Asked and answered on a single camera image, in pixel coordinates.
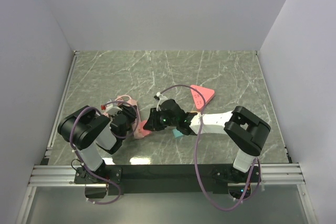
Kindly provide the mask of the pink long power strip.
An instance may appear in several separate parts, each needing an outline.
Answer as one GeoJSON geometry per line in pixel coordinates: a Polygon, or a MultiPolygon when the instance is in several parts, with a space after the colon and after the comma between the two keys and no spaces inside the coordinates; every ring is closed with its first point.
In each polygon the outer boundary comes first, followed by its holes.
{"type": "Polygon", "coordinates": [[[144,138],[141,129],[141,117],[138,104],[129,95],[120,95],[101,105],[103,114],[111,119],[110,130],[119,139],[133,136],[135,139],[144,138]]]}

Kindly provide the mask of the teal cube block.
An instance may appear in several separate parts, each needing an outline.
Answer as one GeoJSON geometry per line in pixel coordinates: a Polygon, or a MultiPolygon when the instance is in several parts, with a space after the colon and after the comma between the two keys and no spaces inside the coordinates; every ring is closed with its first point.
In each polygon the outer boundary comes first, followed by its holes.
{"type": "Polygon", "coordinates": [[[177,129],[173,129],[172,132],[173,132],[173,135],[174,135],[175,138],[179,138],[179,137],[183,137],[183,136],[184,136],[184,134],[181,133],[181,132],[180,132],[179,130],[177,130],[177,129]]]}

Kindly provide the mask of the pink triangular plug adapter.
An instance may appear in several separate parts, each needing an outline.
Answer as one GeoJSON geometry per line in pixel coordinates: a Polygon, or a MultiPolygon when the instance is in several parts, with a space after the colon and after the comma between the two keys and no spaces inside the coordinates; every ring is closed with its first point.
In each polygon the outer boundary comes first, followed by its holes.
{"type": "Polygon", "coordinates": [[[136,128],[136,131],[134,133],[134,138],[135,139],[142,139],[148,135],[150,135],[152,132],[149,130],[145,130],[143,127],[146,124],[147,120],[141,121],[138,124],[138,127],[136,128]]]}

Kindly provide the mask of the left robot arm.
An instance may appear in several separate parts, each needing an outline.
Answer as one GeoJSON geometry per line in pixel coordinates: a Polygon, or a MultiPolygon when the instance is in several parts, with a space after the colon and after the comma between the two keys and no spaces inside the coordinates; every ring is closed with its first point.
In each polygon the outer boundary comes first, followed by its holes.
{"type": "Polygon", "coordinates": [[[122,102],[117,106],[116,112],[109,112],[107,115],[86,105],[63,118],[58,124],[57,132],[70,143],[83,168],[87,170],[87,178],[93,183],[99,183],[113,176],[110,175],[97,148],[114,154],[121,147],[123,140],[130,135],[130,131],[135,131],[132,124],[138,123],[139,113],[136,105],[122,102]]]}

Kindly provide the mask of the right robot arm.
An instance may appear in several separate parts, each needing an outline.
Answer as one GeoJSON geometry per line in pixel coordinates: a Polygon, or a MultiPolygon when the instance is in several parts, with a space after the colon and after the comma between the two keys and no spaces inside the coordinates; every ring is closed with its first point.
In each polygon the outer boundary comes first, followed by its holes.
{"type": "Polygon", "coordinates": [[[238,153],[230,169],[235,181],[249,175],[253,160],[258,157],[271,131],[264,120],[243,106],[233,111],[215,114],[185,112],[173,99],[152,108],[144,130],[155,132],[175,127],[183,135],[226,134],[238,146],[238,153]]]}

